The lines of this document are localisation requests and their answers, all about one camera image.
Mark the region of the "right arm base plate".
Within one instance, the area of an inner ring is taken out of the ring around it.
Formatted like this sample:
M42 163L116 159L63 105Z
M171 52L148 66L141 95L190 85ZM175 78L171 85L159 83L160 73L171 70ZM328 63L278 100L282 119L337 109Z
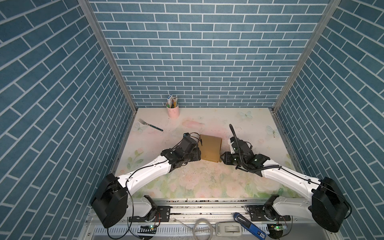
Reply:
M245 209L251 216L251 220L253 222L256 222L256 221L288 222L291 220L291 216L281 216L271 206L265 207L264 205L247 205Z

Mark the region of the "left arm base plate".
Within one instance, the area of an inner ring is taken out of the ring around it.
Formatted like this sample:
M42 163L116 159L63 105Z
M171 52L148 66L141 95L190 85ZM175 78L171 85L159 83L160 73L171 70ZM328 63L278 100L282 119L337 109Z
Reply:
M165 223L165 222L169 222L170 214L171 214L170 206L157 206L156 210L150 210L150 212L144 217L139 217L135 212L135 215L133 217L129 217L129 222L134 222L134 223L154 222L156 218L157 222Z

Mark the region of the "brown cardboard box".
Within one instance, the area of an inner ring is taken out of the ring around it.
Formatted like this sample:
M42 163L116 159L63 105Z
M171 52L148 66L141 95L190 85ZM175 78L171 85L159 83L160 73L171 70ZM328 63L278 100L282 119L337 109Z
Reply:
M201 160L219 163L221 161L222 139L214 136L201 135L202 143L199 143Z

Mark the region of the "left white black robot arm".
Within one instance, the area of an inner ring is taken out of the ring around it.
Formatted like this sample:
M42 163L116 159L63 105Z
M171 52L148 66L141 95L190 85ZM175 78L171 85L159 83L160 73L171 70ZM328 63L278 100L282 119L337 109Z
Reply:
M148 195L134 200L133 194L189 162L200 161L199 145L202 143L199 134L185 133L173 148L163 150L153 161L137 170L118 177L114 174L105 176L90 201L104 228L117 224L126 213L151 221L157 215L157 204Z

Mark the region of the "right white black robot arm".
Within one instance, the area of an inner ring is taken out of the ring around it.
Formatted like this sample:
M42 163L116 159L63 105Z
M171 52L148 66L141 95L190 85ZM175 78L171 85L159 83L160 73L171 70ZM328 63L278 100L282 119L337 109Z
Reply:
M229 146L230 151L221 155L224 164L278 182L303 197L299 200L271 195L262 208L268 220L275 221L285 216L301 217L336 233L350 216L351 205L331 178L321 180L285 168L263 154L254 154L248 142L236 137L229 139Z

